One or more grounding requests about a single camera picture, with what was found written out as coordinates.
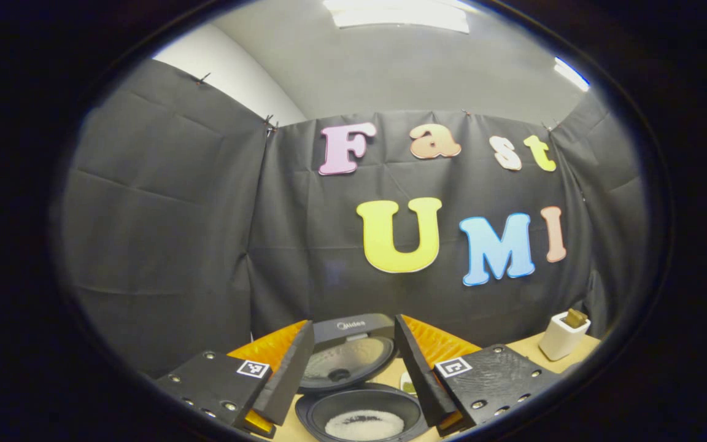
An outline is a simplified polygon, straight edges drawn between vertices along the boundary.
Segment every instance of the white wall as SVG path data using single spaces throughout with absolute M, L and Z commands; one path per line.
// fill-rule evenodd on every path
M 180 37 L 154 56 L 227 93 L 261 117 L 274 114 L 280 126 L 307 120 L 285 91 L 247 51 L 214 25 Z

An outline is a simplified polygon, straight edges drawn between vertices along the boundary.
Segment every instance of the black curtain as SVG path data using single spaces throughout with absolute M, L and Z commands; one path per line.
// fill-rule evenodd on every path
M 375 124 L 357 170 L 321 176 L 320 131 Z M 439 123 L 462 146 L 421 160 L 410 129 Z M 522 170 L 497 163 L 489 137 L 509 139 Z M 542 170 L 522 141 L 550 146 Z M 226 351 L 300 319 L 405 313 L 485 346 L 539 333 L 569 307 L 603 336 L 643 287 L 651 235 L 640 140 L 589 92 L 566 120 L 542 126 L 464 112 L 376 112 L 320 118 L 267 134 L 263 120 L 186 73 L 147 61 L 91 112 L 64 199 L 67 261 L 90 319 L 152 375 L 203 349 Z M 442 201 L 441 248 L 411 274 L 373 268 L 357 205 L 391 200 L 395 245 L 418 246 L 413 198 Z M 548 263 L 539 214 L 562 210 L 567 255 Z M 483 216 L 501 235 L 531 218 L 525 277 L 465 286 L 468 238 Z

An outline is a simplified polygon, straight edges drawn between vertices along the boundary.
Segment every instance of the ceiling light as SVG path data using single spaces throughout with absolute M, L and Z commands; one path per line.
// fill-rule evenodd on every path
M 338 28 L 362 25 L 424 25 L 468 34 L 465 12 L 448 1 L 326 0 Z
M 574 83 L 575 86 L 579 87 L 583 92 L 587 92 L 591 88 L 591 85 L 586 81 L 582 75 L 578 74 L 571 66 L 564 63 L 560 58 L 555 58 L 555 71 L 562 76 L 565 76 L 570 82 Z

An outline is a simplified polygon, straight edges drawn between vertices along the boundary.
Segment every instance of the yellow letter u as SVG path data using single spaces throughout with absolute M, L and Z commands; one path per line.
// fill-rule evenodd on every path
M 413 252 L 398 252 L 395 249 L 395 232 L 392 216 L 400 206 L 394 201 L 368 201 L 359 204 L 356 213 L 365 221 L 365 257 L 374 268 L 389 273 L 420 271 L 438 257 L 438 216 L 441 200 L 416 198 L 410 200 L 408 208 L 416 212 L 419 221 L 419 246 Z

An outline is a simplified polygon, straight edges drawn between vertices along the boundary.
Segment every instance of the white rice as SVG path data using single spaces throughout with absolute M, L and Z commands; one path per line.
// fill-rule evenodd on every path
M 345 440 L 381 440 L 402 433 L 405 423 L 396 414 L 376 409 L 348 411 L 329 419 L 326 433 Z

